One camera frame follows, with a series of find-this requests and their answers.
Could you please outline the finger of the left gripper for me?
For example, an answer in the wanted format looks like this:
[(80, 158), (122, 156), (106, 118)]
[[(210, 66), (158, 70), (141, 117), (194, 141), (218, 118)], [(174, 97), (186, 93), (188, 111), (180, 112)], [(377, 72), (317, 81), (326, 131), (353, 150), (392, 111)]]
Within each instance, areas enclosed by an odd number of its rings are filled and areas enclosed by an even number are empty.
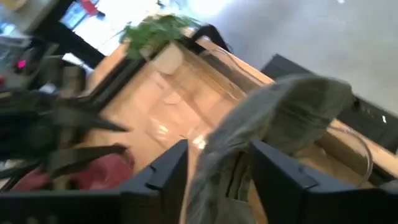
[(105, 129), (118, 132), (129, 131), (125, 127), (104, 119), (97, 113), (69, 106), (61, 106), (55, 109), (55, 123), (68, 127)]
[(127, 149), (121, 144), (79, 147), (51, 152), (45, 160), (45, 171), (52, 178), (77, 172), (88, 163), (108, 154), (122, 154)]

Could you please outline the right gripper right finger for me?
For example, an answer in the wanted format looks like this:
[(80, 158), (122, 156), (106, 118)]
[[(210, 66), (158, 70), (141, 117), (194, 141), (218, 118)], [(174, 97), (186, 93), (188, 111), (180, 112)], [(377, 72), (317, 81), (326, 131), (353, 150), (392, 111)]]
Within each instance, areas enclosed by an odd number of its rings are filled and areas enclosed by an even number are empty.
[(307, 167), (262, 141), (250, 142), (249, 157), (269, 224), (304, 224), (305, 193), (318, 185)]

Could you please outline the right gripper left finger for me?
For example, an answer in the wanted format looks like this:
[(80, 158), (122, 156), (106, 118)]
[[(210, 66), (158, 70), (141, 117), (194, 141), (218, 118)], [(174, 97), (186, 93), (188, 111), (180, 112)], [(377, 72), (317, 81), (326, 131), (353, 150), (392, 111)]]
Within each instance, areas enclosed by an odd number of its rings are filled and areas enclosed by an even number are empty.
[(120, 185), (120, 224), (179, 224), (188, 175), (188, 141), (179, 140)]

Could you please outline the maroon baseball cap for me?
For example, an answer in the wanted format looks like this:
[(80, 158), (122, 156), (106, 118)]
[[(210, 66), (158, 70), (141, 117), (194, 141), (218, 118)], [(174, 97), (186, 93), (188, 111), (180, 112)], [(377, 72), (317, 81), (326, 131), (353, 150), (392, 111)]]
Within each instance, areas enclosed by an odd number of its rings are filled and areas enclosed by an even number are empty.
[[(109, 154), (89, 163), (82, 171), (70, 175), (79, 190), (114, 189), (130, 178), (134, 171), (135, 158), (130, 152), (123, 155)], [(52, 183), (48, 174), (34, 169), (11, 188), (16, 192), (41, 190)]]

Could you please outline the faded green baseball cap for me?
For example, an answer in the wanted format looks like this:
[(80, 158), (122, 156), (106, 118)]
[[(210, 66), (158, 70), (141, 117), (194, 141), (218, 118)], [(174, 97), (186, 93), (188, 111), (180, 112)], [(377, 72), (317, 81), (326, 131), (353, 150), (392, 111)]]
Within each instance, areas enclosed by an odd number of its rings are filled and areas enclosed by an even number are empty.
[(250, 141), (295, 154), (322, 137), (353, 98), (350, 84), (312, 74), (288, 75), (252, 91), (207, 135), (185, 224), (257, 224), (248, 202)]

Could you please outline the black desk leg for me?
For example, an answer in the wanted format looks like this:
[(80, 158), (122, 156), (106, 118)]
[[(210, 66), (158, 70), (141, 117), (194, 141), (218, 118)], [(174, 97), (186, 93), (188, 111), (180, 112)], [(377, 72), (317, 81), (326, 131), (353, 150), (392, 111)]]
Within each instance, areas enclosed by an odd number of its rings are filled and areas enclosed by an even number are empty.
[(90, 68), (95, 68), (105, 58), (105, 55), (60, 21), (73, 2), (78, 2), (78, 0), (57, 0), (37, 27), (32, 30), (32, 34), (58, 44), (57, 54), (71, 53)]

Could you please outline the clear plastic bin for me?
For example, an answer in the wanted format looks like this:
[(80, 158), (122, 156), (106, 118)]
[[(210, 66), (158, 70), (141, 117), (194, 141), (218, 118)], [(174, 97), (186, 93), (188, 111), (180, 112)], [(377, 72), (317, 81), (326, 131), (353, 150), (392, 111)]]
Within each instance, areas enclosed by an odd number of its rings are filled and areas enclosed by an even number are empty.
[(220, 162), (247, 154), (251, 139), (264, 141), (302, 161), (319, 155), (320, 150), (307, 149), (325, 135), (331, 121), (352, 102), (348, 84), (304, 73), (257, 88), (228, 108), (214, 125), (193, 99), (195, 91), (176, 81), (170, 84), (174, 91), (164, 98), (164, 104), (187, 105), (212, 128), (207, 135), (188, 134), (198, 149), (190, 159), (188, 180), (201, 184), (209, 182), (209, 174), (232, 178), (232, 166), (221, 168)]

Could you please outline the green plant in white pot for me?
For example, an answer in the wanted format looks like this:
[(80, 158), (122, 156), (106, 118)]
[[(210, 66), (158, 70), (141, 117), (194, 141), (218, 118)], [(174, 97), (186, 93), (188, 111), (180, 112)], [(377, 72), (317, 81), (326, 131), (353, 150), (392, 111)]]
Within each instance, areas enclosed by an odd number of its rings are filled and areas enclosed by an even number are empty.
[(136, 26), (127, 23), (120, 43), (126, 46), (129, 58), (143, 58), (157, 72), (171, 75), (184, 61), (177, 41), (184, 36), (184, 29), (197, 24), (197, 20), (188, 16), (154, 14)]

